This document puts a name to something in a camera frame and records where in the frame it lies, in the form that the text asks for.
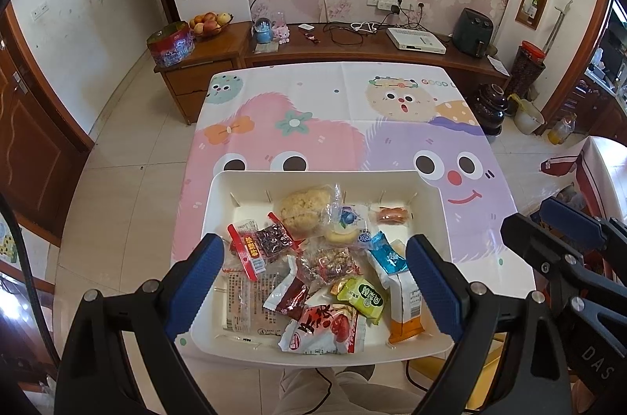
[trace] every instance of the blue gripper pad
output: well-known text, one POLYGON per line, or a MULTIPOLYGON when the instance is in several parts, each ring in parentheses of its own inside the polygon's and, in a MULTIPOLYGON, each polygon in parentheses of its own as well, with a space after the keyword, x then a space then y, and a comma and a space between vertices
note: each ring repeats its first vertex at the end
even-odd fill
POLYGON ((540 218, 585 250, 603 249, 605 245, 605 237, 599 222, 554 197, 542 201, 540 218))
POLYGON ((416 238, 414 236, 407 242, 407 265, 440 331, 449 334, 455 342, 459 342, 464 332, 460 301, 416 238))
POLYGON ((166 301, 167 320, 164 328, 170 340, 174 341, 178 334, 190 329, 224 261, 222 239, 215 234, 206 234, 189 258, 176 263, 167 273, 164 284, 170 274, 174 275, 174 282, 178 281, 178 287, 166 301))

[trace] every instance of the cartoon eye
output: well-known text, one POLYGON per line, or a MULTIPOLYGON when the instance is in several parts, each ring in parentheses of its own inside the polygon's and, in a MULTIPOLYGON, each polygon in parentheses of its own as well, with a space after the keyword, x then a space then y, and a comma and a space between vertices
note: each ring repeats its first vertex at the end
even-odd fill
POLYGON ((307 171, 309 162, 299 152, 281 152, 270 163, 271 171, 307 171))
POLYGON ((213 175, 222 171, 245 171, 246 158, 239 153, 225 153, 221 156, 213 167, 213 175))
POLYGON ((418 174, 426 180, 440 180, 444 175, 442 159, 429 150, 420 150, 414 155, 414 165, 418 174))
POLYGON ((484 167, 474 153, 462 152, 457 156, 457 165, 462 174, 471 180, 478 180, 484 175, 484 167))

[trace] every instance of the metal bolt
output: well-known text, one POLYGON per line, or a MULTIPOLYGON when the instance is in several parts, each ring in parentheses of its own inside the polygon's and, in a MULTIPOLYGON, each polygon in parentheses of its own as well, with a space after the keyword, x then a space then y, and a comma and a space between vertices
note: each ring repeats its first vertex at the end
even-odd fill
POLYGON ((98 298, 98 290, 87 290, 83 295, 83 300, 86 302, 93 302, 98 298))
POLYGON ((474 282, 470 285, 470 291, 475 295, 485 295, 488 292, 488 288, 484 283, 474 282))
POLYGON ((159 289, 159 281, 150 279, 142 284, 142 291, 144 293, 154 293, 159 289))
POLYGON ((584 310, 585 303, 581 298, 579 298, 579 296, 573 296, 571 298, 571 307, 575 309, 576 312, 582 312, 582 310, 584 310))
POLYGON ((531 298, 536 303, 544 303, 544 300, 546 300, 544 298, 544 295, 541 292, 533 292, 533 293, 531 293, 531 298))

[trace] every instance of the wooden drawer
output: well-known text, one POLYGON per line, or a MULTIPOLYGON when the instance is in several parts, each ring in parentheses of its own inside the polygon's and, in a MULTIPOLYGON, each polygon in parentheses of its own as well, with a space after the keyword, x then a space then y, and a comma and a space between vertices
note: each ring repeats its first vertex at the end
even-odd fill
POLYGON ((187 119, 188 123, 195 123, 198 121, 198 115, 200 114, 200 110, 203 107, 203 103, 205 101, 205 97, 207 96, 207 91, 195 91, 194 93, 189 93, 187 95, 179 95, 176 97, 179 105, 181 106, 181 110, 183 111, 183 115, 187 119))
POLYGON ((167 72, 165 76, 175 95, 185 95, 194 91, 207 93, 212 76, 228 70, 233 70, 233 63, 230 59, 174 70, 167 72))

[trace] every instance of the green flower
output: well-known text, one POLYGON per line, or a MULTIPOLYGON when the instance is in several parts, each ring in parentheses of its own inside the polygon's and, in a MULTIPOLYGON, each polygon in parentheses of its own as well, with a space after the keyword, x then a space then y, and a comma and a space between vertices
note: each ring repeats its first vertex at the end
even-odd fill
POLYGON ((292 132, 300 132, 301 134, 309 133, 309 127, 303 122, 311 120, 313 114, 311 112, 303 112, 299 114, 294 111, 287 111, 285 119, 278 121, 276 127, 283 131, 284 136, 289 136, 292 132))

